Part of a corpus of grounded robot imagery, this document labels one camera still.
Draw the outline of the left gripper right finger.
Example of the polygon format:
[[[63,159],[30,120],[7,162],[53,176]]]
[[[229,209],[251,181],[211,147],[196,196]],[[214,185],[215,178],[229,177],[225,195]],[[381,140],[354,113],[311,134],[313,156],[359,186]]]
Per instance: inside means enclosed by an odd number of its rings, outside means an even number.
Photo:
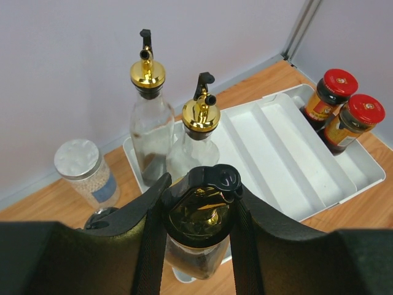
[[[392,231],[306,226],[243,185],[232,192],[237,294],[391,294]]]

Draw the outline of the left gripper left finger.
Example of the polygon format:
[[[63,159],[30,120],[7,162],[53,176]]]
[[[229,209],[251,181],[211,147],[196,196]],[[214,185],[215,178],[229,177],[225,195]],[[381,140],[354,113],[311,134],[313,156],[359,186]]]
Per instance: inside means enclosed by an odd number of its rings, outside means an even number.
[[[58,221],[1,223],[2,294],[158,294],[166,231],[163,175],[145,193],[73,229]]]

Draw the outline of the oil bottle dark sauce back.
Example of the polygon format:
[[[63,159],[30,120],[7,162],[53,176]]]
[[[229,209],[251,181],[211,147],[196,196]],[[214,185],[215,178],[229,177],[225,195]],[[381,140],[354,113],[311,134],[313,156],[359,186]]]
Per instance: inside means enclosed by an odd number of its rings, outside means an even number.
[[[161,197],[166,262],[193,278],[211,278],[228,249],[242,193],[239,172],[227,164],[195,167],[167,188]]]

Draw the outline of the oil bottle dark sauce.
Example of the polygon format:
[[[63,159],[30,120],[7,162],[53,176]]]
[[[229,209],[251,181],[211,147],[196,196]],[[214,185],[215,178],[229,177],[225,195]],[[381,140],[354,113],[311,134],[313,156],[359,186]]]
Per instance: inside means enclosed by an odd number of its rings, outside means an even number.
[[[161,197],[166,262],[193,278],[211,278],[228,249],[242,193],[239,172],[227,164],[195,167],[167,188]]]
[[[140,60],[130,68],[130,80],[138,91],[131,111],[130,135],[142,181],[152,186],[166,173],[166,157],[174,141],[174,109],[164,99],[164,66],[154,59],[151,31],[142,29]]]

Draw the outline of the clear oil bottle gold spout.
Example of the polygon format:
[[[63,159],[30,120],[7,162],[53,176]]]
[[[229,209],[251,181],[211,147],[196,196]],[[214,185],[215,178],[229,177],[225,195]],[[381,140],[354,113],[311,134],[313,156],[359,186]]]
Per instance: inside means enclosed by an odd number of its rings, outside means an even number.
[[[167,172],[174,182],[195,167],[214,166],[219,161],[219,149],[210,138],[220,121],[217,98],[208,90],[214,81],[209,72],[200,73],[193,98],[182,108],[183,131],[166,157]]]

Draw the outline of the oil bottle dark sauce front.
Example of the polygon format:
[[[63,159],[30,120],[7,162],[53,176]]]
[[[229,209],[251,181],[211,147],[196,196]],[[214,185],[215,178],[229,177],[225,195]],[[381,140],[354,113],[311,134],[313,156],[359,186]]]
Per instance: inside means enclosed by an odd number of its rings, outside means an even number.
[[[151,31],[142,29],[140,60],[130,68],[130,80],[138,91],[131,111],[130,135],[142,181],[152,186],[166,173],[166,157],[174,141],[174,109],[164,99],[164,66],[154,59]]]

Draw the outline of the red lid sauce jar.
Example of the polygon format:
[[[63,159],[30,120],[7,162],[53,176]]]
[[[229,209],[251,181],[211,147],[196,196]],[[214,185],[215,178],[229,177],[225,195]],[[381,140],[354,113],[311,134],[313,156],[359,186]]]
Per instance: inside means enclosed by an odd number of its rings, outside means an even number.
[[[351,73],[338,68],[329,69],[300,111],[310,126],[318,132],[333,112],[345,104],[358,88],[358,81]]]
[[[374,129],[385,116],[385,109],[377,99],[366,94],[355,94],[318,135],[329,151],[338,155],[360,135]]]

